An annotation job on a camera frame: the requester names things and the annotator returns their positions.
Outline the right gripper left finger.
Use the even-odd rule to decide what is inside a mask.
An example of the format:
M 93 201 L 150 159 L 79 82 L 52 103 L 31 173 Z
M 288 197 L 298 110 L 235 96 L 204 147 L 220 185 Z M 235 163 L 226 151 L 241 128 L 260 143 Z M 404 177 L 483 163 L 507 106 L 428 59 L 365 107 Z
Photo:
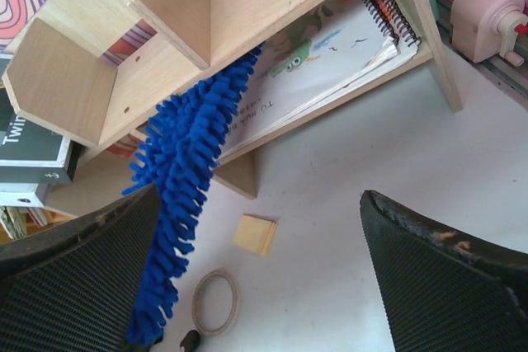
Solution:
M 119 351 L 158 221 L 153 185 L 1 247 L 3 351 Z

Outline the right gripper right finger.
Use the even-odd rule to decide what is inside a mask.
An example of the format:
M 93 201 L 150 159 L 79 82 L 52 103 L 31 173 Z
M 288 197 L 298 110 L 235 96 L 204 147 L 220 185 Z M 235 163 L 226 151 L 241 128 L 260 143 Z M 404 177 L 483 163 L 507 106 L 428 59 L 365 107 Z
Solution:
M 397 351 L 525 351 L 527 255 L 363 192 L 361 225 Z

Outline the masking tape roll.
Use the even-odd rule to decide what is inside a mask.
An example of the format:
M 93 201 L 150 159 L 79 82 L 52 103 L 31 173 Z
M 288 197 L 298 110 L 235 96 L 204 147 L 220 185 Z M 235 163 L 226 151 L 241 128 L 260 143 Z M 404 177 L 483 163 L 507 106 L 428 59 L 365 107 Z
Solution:
M 225 270 L 213 270 L 196 285 L 191 300 L 195 328 L 206 337 L 220 336 L 238 319 L 241 294 L 236 279 Z

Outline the blue microfiber duster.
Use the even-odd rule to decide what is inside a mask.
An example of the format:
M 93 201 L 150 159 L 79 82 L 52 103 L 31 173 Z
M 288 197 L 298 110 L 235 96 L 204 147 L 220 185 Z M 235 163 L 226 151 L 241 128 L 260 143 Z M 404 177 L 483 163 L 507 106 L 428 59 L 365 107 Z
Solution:
M 262 47 L 258 45 L 213 76 L 158 105 L 148 121 L 146 141 L 130 164 L 130 195 L 154 185 L 160 199 L 150 247 L 132 318 L 126 333 L 131 344 L 153 345 L 163 334 L 178 300 L 172 281 L 187 270 L 194 250 L 198 217 L 238 103 L 248 89 Z

